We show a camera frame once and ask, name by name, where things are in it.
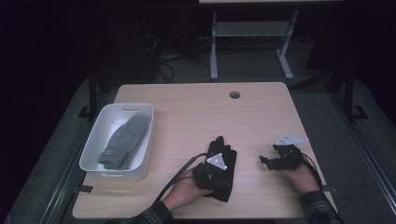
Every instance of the person's left hand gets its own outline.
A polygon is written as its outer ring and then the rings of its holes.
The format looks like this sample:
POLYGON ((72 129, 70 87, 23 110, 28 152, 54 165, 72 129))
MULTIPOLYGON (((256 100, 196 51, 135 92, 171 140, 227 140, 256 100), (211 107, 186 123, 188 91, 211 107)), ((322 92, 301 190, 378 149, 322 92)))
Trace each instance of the person's left hand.
POLYGON ((180 180, 174 184, 169 194, 163 199, 163 203, 171 212, 181 206, 191 203, 197 197, 209 194, 213 191, 198 188, 192 178, 192 170, 186 170, 179 179, 180 180))

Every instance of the sleeve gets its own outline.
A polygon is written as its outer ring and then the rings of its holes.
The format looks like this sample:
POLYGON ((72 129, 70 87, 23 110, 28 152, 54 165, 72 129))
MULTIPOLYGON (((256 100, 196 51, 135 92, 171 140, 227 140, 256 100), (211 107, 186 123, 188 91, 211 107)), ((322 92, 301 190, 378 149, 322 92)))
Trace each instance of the sleeve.
POLYGON ((160 224, 165 221, 171 219, 172 213, 169 209, 163 204, 163 202, 158 201, 153 204, 150 208, 143 211, 136 217, 132 217, 123 224, 160 224))
POLYGON ((310 224, 345 224, 322 191, 303 194, 300 204, 310 224))

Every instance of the background table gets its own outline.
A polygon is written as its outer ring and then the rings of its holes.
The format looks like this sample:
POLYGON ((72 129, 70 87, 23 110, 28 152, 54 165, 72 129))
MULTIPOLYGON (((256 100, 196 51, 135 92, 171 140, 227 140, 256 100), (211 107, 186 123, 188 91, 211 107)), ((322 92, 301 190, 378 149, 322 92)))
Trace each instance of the background table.
MULTIPOLYGON (((75 217, 138 215, 185 162, 207 152, 210 141, 219 135, 238 152, 230 201, 202 197, 176 210, 175 218, 304 216, 299 194, 288 180, 276 171, 268 171, 259 160, 259 156, 278 157, 272 144, 283 134, 305 136, 283 83, 126 85, 120 87, 115 103, 154 106, 156 130, 148 174, 139 181, 104 181, 87 175, 84 185, 93 189, 79 194, 75 217), (232 91, 239 92, 240 97, 231 98, 232 91)), ((309 142, 296 146, 318 167, 309 142)))

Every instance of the white container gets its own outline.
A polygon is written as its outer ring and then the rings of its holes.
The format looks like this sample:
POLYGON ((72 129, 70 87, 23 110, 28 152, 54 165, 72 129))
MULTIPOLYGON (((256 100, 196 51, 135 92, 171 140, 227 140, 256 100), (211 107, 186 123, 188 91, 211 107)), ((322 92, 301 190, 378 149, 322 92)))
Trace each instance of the white container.
POLYGON ((112 104, 106 105, 85 144, 79 166, 82 170, 99 179, 105 180, 139 180, 146 176, 149 169, 152 138, 154 135, 154 108, 149 104, 112 104), (99 156, 107 146, 111 135, 136 113, 150 117, 146 133, 139 142, 138 150, 128 170, 107 170, 98 162, 99 156))

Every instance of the white desk frame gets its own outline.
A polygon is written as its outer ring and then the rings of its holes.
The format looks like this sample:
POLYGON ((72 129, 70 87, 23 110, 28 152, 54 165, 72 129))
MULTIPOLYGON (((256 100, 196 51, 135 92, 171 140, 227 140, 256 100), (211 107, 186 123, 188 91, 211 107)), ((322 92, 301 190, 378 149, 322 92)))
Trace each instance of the white desk frame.
POLYGON ((217 21, 217 12, 213 12, 212 22, 212 51, 210 53, 210 78, 216 80, 218 74, 218 60, 216 56, 217 36, 285 36, 285 42, 281 49, 276 50, 277 58, 282 66, 287 79, 293 79, 286 50, 288 49, 294 24, 299 10, 294 10, 289 21, 217 21))

